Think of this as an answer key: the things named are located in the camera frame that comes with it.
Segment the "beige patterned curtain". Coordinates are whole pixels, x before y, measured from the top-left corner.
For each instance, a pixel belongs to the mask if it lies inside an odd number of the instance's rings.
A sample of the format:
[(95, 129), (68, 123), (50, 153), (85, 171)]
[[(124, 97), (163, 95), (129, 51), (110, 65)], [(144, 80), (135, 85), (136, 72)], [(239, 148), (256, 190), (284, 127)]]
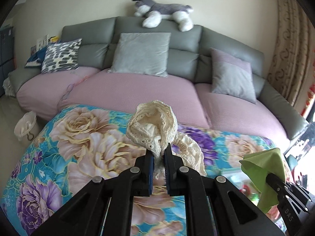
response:
[(267, 80), (295, 105), (307, 78), (314, 27), (297, 0), (278, 0), (278, 34)]

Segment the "light green cloth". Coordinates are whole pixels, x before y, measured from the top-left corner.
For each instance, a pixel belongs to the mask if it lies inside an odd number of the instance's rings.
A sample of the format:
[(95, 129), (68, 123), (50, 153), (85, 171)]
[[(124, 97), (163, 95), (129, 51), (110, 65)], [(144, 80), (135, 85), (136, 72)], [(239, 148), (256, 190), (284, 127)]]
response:
[(266, 214), (279, 203), (277, 193), (267, 184), (266, 177), (272, 173), (283, 182), (286, 181), (283, 154), (280, 149), (273, 148), (244, 155), (244, 158), (239, 162), (241, 170), (260, 191), (261, 195), (257, 207)]

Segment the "floral blanket table cover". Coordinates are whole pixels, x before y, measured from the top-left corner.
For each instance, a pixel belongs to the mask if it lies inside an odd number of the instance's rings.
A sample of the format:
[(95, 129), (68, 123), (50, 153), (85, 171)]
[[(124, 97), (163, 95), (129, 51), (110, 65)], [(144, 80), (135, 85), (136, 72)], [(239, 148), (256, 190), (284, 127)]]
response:
[[(11, 173), (1, 208), (18, 235), (31, 235), (95, 176), (113, 178), (145, 149), (126, 137), (128, 113), (72, 105), (49, 121)], [(262, 136), (178, 125), (172, 150), (207, 177), (239, 169), (244, 155), (274, 148)]]

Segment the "grey sofa pink cover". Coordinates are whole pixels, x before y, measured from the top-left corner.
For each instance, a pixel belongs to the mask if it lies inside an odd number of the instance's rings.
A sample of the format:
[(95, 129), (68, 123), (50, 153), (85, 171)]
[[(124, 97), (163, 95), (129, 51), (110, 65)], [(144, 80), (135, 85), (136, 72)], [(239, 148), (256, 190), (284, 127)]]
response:
[[(62, 42), (82, 40), (79, 67), (47, 74), (39, 68), (12, 71), (8, 77), (19, 105), (49, 121), (71, 104), (133, 113), (141, 103), (160, 100), (172, 107), (181, 124), (266, 137), (282, 151), (308, 127), (263, 78), (262, 52), (200, 25), (180, 32), (174, 22), (164, 20), (155, 31), (171, 34), (166, 78), (109, 72), (120, 35), (145, 32), (141, 18), (107, 18), (64, 27)], [(255, 103), (211, 92), (216, 67), (211, 49), (250, 63)]]

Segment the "black white patterned cushion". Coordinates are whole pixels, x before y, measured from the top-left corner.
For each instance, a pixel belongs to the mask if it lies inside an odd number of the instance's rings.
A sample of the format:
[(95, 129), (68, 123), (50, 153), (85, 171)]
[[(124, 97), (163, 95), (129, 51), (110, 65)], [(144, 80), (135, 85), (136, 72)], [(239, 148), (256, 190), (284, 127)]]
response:
[(82, 39), (49, 44), (46, 49), (41, 73), (74, 70), (79, 67), (78, 54)]

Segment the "grey white plush dog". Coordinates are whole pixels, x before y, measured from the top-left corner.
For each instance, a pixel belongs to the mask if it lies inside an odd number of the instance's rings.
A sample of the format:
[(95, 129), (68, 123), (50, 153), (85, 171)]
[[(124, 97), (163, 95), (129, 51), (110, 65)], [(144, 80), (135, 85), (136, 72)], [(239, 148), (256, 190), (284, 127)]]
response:
[(181, 32), (190, 31), (194, 24), (190, 17), (193, 8), (190, 5), (163, 4), (154, 0), (132, 0), (135, 6), (134, 16), (145, 18), (144, 28), (156, 28), (162, 21), (173, 20)]

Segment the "cream lace cloth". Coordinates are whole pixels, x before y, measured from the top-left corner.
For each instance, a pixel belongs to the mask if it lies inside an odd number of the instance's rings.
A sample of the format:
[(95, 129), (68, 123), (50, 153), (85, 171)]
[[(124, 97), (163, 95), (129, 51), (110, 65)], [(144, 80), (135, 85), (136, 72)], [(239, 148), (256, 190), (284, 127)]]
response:
[(153, 153), (153, 178), (160, 183), (166, 177), (162, 156), (168, 145), (179, 148), (177, 156), (182, 158), (184, 165), (202, 176), (207, 175), (201, 148), (187, 134), (178, 131), (177, 118), (171, 106), (159, 100), (138, 105), (128, 122), (126, 136)]

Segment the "red hanging decoration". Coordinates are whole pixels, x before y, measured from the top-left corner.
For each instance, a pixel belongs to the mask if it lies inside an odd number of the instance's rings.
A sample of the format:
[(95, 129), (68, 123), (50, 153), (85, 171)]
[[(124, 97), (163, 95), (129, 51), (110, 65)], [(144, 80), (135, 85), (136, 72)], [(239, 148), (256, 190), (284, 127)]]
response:
[(305, 106), (302, 110), (302, 113), (301, 113), (302, 116), (306, 114), (306, 111), (309, 108), (311, 101), (314, 99), (314, 84), (310, 86), (307, 94), (308, 94), (308, 99), (306, 100)]

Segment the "white basket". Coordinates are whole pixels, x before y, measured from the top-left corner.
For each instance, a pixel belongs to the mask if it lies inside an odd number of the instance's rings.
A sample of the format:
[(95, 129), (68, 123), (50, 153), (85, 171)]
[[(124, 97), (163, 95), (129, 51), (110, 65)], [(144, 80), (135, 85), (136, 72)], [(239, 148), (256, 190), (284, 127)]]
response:
[(34, 111), (25, 113), (14, 128), (14, 134), (19, 141), (32, 141), (39, 132), (37, 114)]

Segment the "grey cushion left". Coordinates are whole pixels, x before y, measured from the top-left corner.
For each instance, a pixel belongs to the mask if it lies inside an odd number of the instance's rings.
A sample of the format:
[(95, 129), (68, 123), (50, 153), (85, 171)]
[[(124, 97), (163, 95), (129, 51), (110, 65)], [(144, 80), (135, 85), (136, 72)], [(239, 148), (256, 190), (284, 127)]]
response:
[(169, 32), (122, 33), (110, 73), (167, 77)]

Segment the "grey pink cushion right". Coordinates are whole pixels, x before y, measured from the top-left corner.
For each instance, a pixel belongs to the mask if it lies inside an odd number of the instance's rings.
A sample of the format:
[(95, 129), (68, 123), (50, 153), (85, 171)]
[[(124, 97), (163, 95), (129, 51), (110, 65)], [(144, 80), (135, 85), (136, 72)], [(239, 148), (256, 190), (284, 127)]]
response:
[(211, 92), (256, 103), (253, 74), (249, 62), (217, 49), (210, 49), (212, 61)]

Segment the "blue cushion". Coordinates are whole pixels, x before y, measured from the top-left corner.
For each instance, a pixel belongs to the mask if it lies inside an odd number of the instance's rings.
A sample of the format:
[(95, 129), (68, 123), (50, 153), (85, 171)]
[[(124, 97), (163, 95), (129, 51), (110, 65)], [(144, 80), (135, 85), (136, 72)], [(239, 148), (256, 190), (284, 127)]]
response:
[(41, 67), (42, 63), (45, 59), (47, 47), (40, 49), (39, 51), (35, 52), (26, 62), (25, 68), (31, 67)]

